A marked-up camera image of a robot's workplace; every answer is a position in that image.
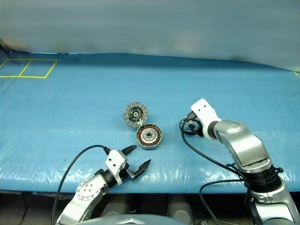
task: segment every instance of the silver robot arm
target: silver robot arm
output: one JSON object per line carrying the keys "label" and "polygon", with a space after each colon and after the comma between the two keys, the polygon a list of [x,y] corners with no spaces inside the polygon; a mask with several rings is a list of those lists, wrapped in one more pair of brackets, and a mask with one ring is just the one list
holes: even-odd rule
{"label": "silver robot arm", "polygon": [[300,215],[262,141],[241,122],[221,120],[205,99],[191,106],[204,137],[229,151],[249,188],[248,208],[257,225],[298,224]]}
{"label": "silver robot arm", "polygon": [[93,177],[79,184],[75,196],[59,216],[56,225],[73,225],[89,220],[95,206],[108,193],[110,187],[120,185],[128,176],[132,179],[139,177],[151,160],[144,162],[136,172],[130,171],[126,155],[135,147],[136,145],[132,145],[123,150],[109,150],[105,162],[108,169],[97,171]]}

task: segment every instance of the blue table surface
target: blue table surface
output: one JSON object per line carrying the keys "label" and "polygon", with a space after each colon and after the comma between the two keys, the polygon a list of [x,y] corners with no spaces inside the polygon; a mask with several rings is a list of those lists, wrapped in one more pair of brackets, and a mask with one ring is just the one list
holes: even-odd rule
{"label": "blue table surface", "polygon": [[[224,120],[243,121],[267,147],[290,191],[300,191],[300,78],[278,68],[233,61],[130,54],[44,55],[57,59],[46,79],[0,77],[0,189],[55,192],[72,159],[94,144],[122,149],[136,144],[125,124],[129,102],[143,102],[147,122],[164,136],[155,150],[138,147],[128,156],[132,170],[152,159],[137,180],[112,193],[197,193],[207,182],[236,176],[195,154],[181,139],[179,121],[205,98]],[[5,60],[1,55],[0,63]],[[24,62],[7,62],[0,76],[19,73]],[[48,61],[32,63],[24,75],[45,74]],[[187,137],[199,150],[226,164],[218,142]],[[62,192],[72,193],[100,168],[106,155],[93,149],[74,164]],[[217,184],[206,193],[243,193],[242,183]]]}

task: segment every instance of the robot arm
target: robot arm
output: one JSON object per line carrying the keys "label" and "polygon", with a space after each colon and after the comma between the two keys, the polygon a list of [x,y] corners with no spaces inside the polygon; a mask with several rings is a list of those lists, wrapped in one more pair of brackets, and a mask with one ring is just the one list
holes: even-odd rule
{"label": "robot arm", "polygon": [[204,137],[218,140],[229,151],[250,189],[248,208],[256,224],[300,224],[300,215],[284,181],[278,176],[262,141],[241,122],[221,120],[205,99],[191,106]]}
{"label": "robot arm", "polygon": [[93,177],[79,184],[75,196],[63,210],[56,225],[73,225],[90,219],[95,206],[108,193],[109,188],[115,184],[120,185],[128,176],[138,178],[147,169],[151,159],[144,162],[136,172],[130,171],[126,155],[135,147],[136,145],[123,150],[108,149],[105,162],[108,169],[98,170]]}

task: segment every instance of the black cylindrical joint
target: black cylindrical joint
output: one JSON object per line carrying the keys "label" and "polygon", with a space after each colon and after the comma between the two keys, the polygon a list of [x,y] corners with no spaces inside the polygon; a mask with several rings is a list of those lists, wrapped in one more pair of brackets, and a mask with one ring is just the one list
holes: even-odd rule
{"label": "black cylindrical joint", "polygon": [[113,174],[109,170],[105,170],[104,172],[102,172],[100,174],[106,180],[107,185],[108,185],[109,188],[111,188],[112,186],[114,186],[117,183],[117,181],[114,178]]}
{"label": "black cylindrical joint", "polygon": [[213,121],[209,124],[208,128],[207,128],[207,133],[210,137],[212,138],[215,138],[216,139],[216,136],[215,136],[215,132],[214,132],[214,127],[215,125],[218,123],[219,121]]}
{"label": "black cylindrical joint", "polygon": [[281,179],[275,167],[257,173],[243,173],[252,191],[258,193],[274,191],[281,185]]}

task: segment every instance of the white wall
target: white wall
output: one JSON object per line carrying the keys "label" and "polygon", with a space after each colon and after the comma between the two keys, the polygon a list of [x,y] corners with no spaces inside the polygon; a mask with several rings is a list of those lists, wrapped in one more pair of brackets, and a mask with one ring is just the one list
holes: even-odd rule
{"label": "white wall", "polygon": [[233,59],[300,71],[300,0],[0,0],[0,38],[28,52]]}

